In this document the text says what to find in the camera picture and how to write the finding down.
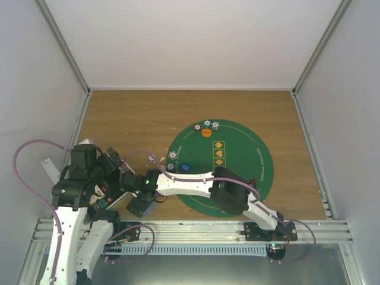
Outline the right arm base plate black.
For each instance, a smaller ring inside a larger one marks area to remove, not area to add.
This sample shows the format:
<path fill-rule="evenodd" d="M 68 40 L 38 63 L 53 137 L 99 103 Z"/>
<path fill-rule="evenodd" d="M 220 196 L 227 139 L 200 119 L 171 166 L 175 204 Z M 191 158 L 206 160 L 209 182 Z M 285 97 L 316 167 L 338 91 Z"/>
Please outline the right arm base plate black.
<path fill-rule="evenodd" d="M 263 230 L 257 223 L 247 222 L 243 224 L 240 232 L 246 241 L 272 242 L 272 241 L 297 241 L 297 231 L 294 223 L 286 226 L 279 224 L 274 230 Z"/>

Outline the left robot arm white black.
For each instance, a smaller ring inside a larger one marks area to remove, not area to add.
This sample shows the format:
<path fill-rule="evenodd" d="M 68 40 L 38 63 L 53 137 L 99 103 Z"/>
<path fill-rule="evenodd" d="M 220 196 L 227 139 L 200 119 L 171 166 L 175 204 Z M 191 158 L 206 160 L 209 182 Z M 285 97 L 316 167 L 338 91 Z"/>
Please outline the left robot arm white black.
<path fill-rule="evenodd" d="M 105 206 L 93 208 L 99 187 L 109 193 L 107 178 L 119 182 L 123 162 L 112 148 L 105 153 L 94 144 L 71 150 L 71 164 L 52 189 L 54 225 L 46 268 L 40 284 L 91 284 L 106 242 L 122 234 L 119 213 Z"/>

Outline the blue small blind button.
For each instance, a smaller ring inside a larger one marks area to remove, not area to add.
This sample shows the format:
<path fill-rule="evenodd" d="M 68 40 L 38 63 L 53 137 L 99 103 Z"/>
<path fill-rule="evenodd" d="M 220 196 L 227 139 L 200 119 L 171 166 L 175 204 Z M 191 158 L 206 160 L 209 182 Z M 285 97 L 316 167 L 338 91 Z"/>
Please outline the blue small blind button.
<path fill-rule="evenodd" d="M 182 173 L 190 173 L 191 169 L 192 169 L 192 166 L 188 162 L 182 163 L 181 166 L 180 166 L 180 171 Z"/>

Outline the red black triangle all-in marker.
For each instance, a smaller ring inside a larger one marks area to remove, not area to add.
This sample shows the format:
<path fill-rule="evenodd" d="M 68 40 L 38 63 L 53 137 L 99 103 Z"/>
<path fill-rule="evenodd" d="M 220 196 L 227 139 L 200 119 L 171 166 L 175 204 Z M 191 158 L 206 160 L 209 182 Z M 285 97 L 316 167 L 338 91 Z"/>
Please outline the red black triangle all-in marker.
<path fill-rule="evenodd" d="M 257 189 L 257 180 L 255 178 L 247 180 L 246 183 L 251 187 Z"/>

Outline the orange big blind button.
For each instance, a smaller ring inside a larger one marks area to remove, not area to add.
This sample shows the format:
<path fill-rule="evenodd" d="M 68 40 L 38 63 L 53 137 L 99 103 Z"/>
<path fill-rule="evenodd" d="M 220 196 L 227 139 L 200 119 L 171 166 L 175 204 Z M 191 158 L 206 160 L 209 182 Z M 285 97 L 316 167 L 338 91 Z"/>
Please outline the orange big blind button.
<path fill-rule="evenodd" d="M 202 131 L 201 131 L 201 134 L 203 137 L 205 138 L 209 138 L 212 136 L 212 130 L 209 129 L 209 128 L 203 128 Z"/>

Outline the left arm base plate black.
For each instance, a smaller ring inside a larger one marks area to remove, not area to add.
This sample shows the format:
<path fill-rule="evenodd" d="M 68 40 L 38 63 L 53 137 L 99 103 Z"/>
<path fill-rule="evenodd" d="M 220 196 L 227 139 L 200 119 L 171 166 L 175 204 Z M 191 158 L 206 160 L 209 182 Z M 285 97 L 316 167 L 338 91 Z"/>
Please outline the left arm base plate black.
<path fill-rule="evenodd" d="M 111 239 L 111 241 L 116 242 L 116 243 L 128 243 L 128 242 L 133 242 L 136 240 L 140 239 L 140 222 L 132 221 L 122 221 L 120 224 L 119 229 L 116 231 L 116 234 L 121 232 L 122 230 L 125 230 L 131 226 L 137 225 L 133 229 L 129 229 L 128 231 L 123 232 L 117 237 L 114 237 Z"/>

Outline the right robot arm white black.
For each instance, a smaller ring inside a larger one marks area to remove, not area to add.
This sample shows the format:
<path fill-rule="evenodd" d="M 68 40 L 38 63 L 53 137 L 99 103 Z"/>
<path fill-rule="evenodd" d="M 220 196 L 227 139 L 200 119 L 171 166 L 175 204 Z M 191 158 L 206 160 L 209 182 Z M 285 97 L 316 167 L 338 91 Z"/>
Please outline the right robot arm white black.
<path fill-rule="evenodd" d="M 208 198 L 221 211 L 251 219 L 262 240 L 277 240 L 285 234 L 283 216 L 266 207 L 257 189 L 225 167 L 198 174 L 169 173 L 164 169 L 149 170 L 145 176 L 125 172 L 119 186 L 134 196 L 128 210 L 137 217 L 157 195 L 189 195 Z"/>

